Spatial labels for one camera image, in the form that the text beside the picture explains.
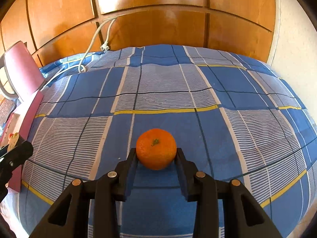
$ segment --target white cable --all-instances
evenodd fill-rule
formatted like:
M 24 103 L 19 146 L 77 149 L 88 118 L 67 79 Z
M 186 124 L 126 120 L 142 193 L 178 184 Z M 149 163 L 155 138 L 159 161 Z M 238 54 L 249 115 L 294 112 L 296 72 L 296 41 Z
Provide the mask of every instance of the white cable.
M 113 23 L 116 19 L 117 19 L 117 17 L 108 18 L 108 19 L 106 19 L 106 20 L 97 28 L 97 30 L 96 30 L 96 32 L 95 32 L 95 34 L 94 34 L 94 36 L 93 36 L 93 38 L 92 38 L 92 40 L 91 40 L 91 42 L 90 42 L 90 45 L 89 45 L 87 51 L 85 52 L 84 56 L 82 57 L 82 59 L 81 59 L 80 62 L 79 62 L 79 65 L 78 65 L 78 72 L 79 72 L 79 73 L 81 73 L 80 67 L 83 68 L 84 72 L 87 71 L 86 67 L 82 66 L 81 64 L 82 64 L 83 60 L 85 59 L 87 53 L 90 51 L 91 47 L 93 46 L 93 44 L 94 44 L 94 42 L 95 42 L 95 39 L 96 39 L 96 37 L 97 37 L 99 31 L 100 31 L 101 28 L 103 27 L 103 25 L 105 25 L 105 24 L 106 24 L 108 21 L 110 21 L 110 20 L 112 20 L 111 23 Z M 109 39 L 109 32 L 110 32 L 111 26 L 112 26 L 112 24 L 109 25 L 108 31 L 107 31 L 107 38 L 106 38 L 107 43 L 108 43 L 108 39 Z
M 116 19 L 117 19 L 117 17 L 108 18 L 108 19 L 106 19 L 106 20 L 97 28 L 97 30 L 96 30 L 96 32 L 95 32 L 95 34 L 94 34 L 94 36 L 93 36 L 93 38 L 92 38 L 92 40 L 91 40 L 91 43 L 90 43 L 90 45 L 89 45 L 87 51 L 85 52 L 84 56 L 81 58 L 81 60 L 80 60 L 80 62 L 79 62 L 78 65 L 73 65 L 72 67 L 68 67 L 67 69 L 65 69 L 65 70 L 63 70 L 63 71 L 61 71 L 61 69 L 60 69 L 60 70 L 43 86 L 43 88 L 44 88 L 45 86 L 47 86 L 47 85 L 48 85 L 53 79 L 55 79 L 57 76 L 63 74 L 64 72 L 68 71 L 69 69 L 78 67 L 78 72 L 81 73 L 82 71 L 80 70 L 80 68 L 82 67 L 83 72 L 86 72 L 86 71 L 87 71 L 86 67 L 82 65 L 83 60 L 86 58 L 87 53 L 90 51 L 90 49 L 91 49 L 93 43 L 95 42 L 95 39 L 96 39 L 98 33 L 100 32 L 101 28 L 102 28 L 107 22 L 109 22 L 110 20 L 112 20 L 112 22 L 110 23 L 110 25 L 109 25 L 109 27 L 108 27 L 106 41 L 105 41 L 104 44 L 101 46 L 101 49 L 102 49 L 102 50 L 105 50 L 105 51 L 109 50 L 109 47 L 108 47 L 109 33 L 110 33 L 111 26 L 112 26 L 112 24 L 114 23 L 114 21 L 115 21 Z

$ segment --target tangerine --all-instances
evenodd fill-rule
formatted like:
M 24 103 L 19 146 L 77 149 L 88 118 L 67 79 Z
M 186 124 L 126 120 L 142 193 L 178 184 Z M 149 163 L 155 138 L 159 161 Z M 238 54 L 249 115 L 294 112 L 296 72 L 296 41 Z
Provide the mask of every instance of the tangerine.
M 147 168 L 161 170 L 176 156 L 176 142 L 167 131 L 151 129 L 137 139 L 136 153 L 139 161 Z

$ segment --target fruit stem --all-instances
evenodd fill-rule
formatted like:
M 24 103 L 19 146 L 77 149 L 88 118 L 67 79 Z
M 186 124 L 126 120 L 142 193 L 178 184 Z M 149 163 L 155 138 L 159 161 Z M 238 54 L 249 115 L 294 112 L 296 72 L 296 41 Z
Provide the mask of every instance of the fruit stem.
M 159 139 L 155 139 L 155 140 L 153 140 L 153 143 L 151 144 L 151 146 L 155 146 L 158 143 L 159 143 Z

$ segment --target blue checkered fabric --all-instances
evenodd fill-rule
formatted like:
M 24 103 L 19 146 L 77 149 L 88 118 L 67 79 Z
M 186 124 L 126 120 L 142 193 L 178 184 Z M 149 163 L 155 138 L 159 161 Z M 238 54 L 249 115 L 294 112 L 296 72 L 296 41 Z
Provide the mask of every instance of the blue checkered fabric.
M 34 153 L 23 169 L 24 228 L 31 232 L 73 179 L 113 170 L 153 128 L 170 132 L 200 171 L 244 183 L 283 237 L 315 198 L 316 124 L 267 64 L 206 48 L 129 47 L 45 90 L 28 138 Z M 92 201 L 89 237 L 93 208 Z M 161 171 L 140 164 L 131 196 L 118 203 L 121 236 L 191 237 L 195 211 L 173 164 Z M 220 214 L 219 237 L 223 225 Z

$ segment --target metal screw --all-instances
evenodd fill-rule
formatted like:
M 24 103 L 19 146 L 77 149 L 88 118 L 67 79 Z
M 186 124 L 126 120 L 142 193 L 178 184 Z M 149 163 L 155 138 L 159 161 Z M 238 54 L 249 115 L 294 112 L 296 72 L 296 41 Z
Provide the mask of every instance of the metal screw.
M 79 180 L 79 179 L 75 179 L 72 181 L 72 185 L 74 185 L 74 186 L 78 186 L 78 185 L 80 185 L 80 183 L 81 183 L 81 180 Z
M 239 186 L 241 184 L 241 182 L 239 180 L 237 180 L 237 179 L 233 179 L 231 181 L 231 183 L 232 183 L 233 186 Z
M 202 171 L 198 171 L 196 173 L 196 176 L 199 177 L 199 178 L 204 178 L 206 176 L 206 174 L 204 172 L 202 172 Z
M 113 177 L 116 177 L 116 176 L 117 176 L 117 172 L 115 172 L 115 171 L 111 171 L 111 172 L 108 173 L 108 177 L 110 177 L 110 178 L 113 178 Z

